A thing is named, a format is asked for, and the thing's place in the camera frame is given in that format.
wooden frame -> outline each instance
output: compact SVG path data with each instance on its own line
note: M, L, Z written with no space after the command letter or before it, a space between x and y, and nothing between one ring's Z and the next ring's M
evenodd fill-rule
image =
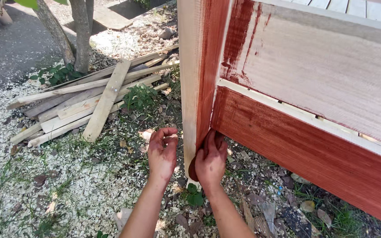
M212 127L381 219L381 20L331 1L178 1L187 176Z

pavement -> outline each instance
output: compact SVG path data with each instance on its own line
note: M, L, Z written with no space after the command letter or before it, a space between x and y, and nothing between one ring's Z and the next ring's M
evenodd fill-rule
M32 9L17 3L8 3L5 9L13 24L0 24L0 88L24 82L27 73L61 60L58 46Z

right hand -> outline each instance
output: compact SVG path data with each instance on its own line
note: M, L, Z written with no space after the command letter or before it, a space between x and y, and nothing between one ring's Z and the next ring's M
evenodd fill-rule
M226 171L227 159L227 142L223 138L222 134L216 136L215 131L211 130L205 138L207 154L204 149L200 149L196 155L196 175L209 197L216 189L222 189L220 181Z

ground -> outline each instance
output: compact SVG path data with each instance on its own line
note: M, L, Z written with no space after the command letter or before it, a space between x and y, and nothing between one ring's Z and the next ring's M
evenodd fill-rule
M167 26L177 30L175 4L151 10L123 31L93 35L91 69L177 43L177 34L165 42L156 38ZM177 58L177 50L169 53L168 60ZM80 140L81 127L77 134L67 133L38 148L9 142L22 126L34 122L25 118L21 109L4 109L13 98L39 90L37 82L20 80L31 72L19 74L17 83L0 88L0 237L96 237L99 230L114 237L118 229L113 216L136 203L148 178L148 135L160 127L177 127L179 144L177 168L164 194L156 236L192 237L183 220L178 221L181 216L191 231L197 230L198 237L219 236L209 201L204 198L201 207L192 207L187 201L190 192L183 171L186 135L182 132L178 68L161 72L158 84L169 82L169 94L160 93L155 104L143 111L119 111L106 123L96 143ZM292 222L306 220L300 215L291 219L289 212L313 201L314 211L304 212L304 216L324 237L381 237L381 221L313 184L300 183L304 181L268 158L226 140L229 155L222 185L242 216L244 199L251 216L264 219L273 215L279 237L293 238L298 230L292 228ZM331 228L318 217L319 210L328 214ZM198 224L202 224L200 229L196 229Z

stained hand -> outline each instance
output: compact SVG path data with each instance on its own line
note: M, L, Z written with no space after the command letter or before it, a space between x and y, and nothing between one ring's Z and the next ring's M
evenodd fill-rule
M220 181L226 170L227 142L220 133L211 130L207 137L206 149L196 155L195 171L205 193L210 196L216 189L222 189Z
M163 183L163 186L167 186L176 167L176 147L179 143L176 133L177 129L173 127L160 128L149 139L149 178Z

